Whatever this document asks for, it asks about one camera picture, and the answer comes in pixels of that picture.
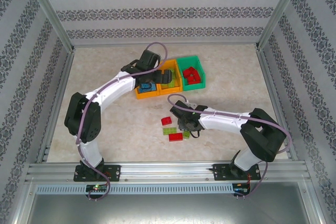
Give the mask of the green plastic bin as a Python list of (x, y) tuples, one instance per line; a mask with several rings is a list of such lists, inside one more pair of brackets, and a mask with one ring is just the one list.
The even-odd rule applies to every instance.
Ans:
[[(177, 58), (176, 61), (177, 61), (178, 67), (180, 69), (184, 91), (190, 91), (190, 90), (205, 88), (205, 86), (206, 86), (206, 74), (203, 70), (202, 64), (201, 64), (198, 56), (188, 56), (188, 57)], [(187, 83), (186, 78), (183, 77), (182, 72), (185, 69), (188, 69), (190, 67), (193, 67), (193, 68), (197, 69), (197, 71), (199, 72), (199, 75), (202, 79), (201, 83), (196, 83), (196, 82), (194, 84), (188, 84)]]

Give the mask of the grey metal plate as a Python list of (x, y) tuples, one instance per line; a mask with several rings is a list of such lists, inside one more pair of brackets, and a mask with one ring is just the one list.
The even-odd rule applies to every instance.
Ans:
[(294, 199), (255, 195), (38, 195), (28, 224), (315, 224)]

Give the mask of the aluminium back rail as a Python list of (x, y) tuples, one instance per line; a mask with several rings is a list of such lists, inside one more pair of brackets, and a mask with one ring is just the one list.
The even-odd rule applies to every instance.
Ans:
[[(253, 45), (258, 48), (259, 43), (255, 42), (162, 42), (166, 47), (168, 46), (238, 46), (238, 45)], [(107, 48), (107, 47), (133, 47), (133, 46), (148, 46), (149, 43), (121, 43), (121, 44), (86, 44), (86, 45), (74, 45), (74, 48)]]

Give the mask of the aluminium mounting rail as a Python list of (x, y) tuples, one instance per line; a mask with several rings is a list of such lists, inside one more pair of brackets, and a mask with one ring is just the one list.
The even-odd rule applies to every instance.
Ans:
[[(209, 162), (121, 162), (120, 183), (201, 183), (214, 182)], [(24, 182), (36, 184), (72, 183), (76, 163), (30, 164)], [(259, 164), (259, 172), (266, 172), (264, 182), (302, 182), (311, 179), (304, 161), (279, 159), (268, 166)]]

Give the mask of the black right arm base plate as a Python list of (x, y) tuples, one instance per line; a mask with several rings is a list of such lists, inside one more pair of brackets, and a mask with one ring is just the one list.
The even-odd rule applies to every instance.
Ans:
[(210, 168), (215, 180), (259, 180), (261, 179), (258, 164), (253, 165), (249, 170), (244, 171), (229, 163), (213, 164)]

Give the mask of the aluminium side rail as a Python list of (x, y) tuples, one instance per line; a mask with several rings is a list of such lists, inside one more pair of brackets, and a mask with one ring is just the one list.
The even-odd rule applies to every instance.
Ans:
[(262, 75), (264, 77), (266, 86), (267, 86), (267, 90), (270, 96), (270, 100), (272, 103), (272, 107), (277, 119), (277, 122), (280, 126), (282, 126), (290, 135), (288, 126), (287, 126), (287, 122), (285, 120), (285, 117), (283, 115), (283, 111), (280, 105), (280, 101), (279, 98), (277, 96), (277, 90), (276, 87), (274, 85), (273, 82), (273, 78), (271, 76), (271, 72), (269, 70), (268, 64), (267, 64), (267, 60), (265, 58), (264, 53), (262, 52), (261, 49), (258, 49), (256, 47), (256, 54), (257, 54), (257, 58), (261, 67), (261, 71), (262, 71)]
[(44, 161), (45, 151), (52, 142), (75, 52), (76, 50), (72, 49), (69, 52), (66, 61), (64, 62), (64, 66), (58, 82), (57, 92), (52, 103), (50, 115), (48, 117), (48, 122), (45, 127), (35, 163), (42, 163)]

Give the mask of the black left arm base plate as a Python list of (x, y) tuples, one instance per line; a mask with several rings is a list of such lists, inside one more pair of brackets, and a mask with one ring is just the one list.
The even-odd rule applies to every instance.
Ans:
[[(104, 165), (102, 173), (108, 177), (111, 182), (118, 182), (121, 173), (120, 165)], [(107, 180), (99, 173), (86, 165), (77, 165), (74, 172), (75, 182), (106, 182)]]

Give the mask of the aluminium frame post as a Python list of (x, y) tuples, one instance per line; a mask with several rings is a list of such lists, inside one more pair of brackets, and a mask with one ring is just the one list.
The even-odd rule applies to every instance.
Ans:
[(311, 181), (297, 182), (310, 224), (328, 224)]
[(271, 36), (275, 26), (277, 25), (279, 19), (283, 15), (284, 11), (286, 10), (290, 0), (279, 0), (277, 6), (275, 7), (267, 25), (265, 26), (260, 39), (255, 45), (257, 51), (263, 49)]
[(73, 52), (73, 44), (62, 25), (56, 11), (54, 10), (50, 0), (38, 0), (43, 12), (45, 13), (46, 17), (49, 19), (50, 23), (52, 24), (53, 28), (55, 29), (58, 37), (60, 38), (62, 44), (64, 45), (67, 52)]
[(28, 224), (29, 215), (35, 199), (36, 188), (34, 178), (24, 181), (7, 224)]

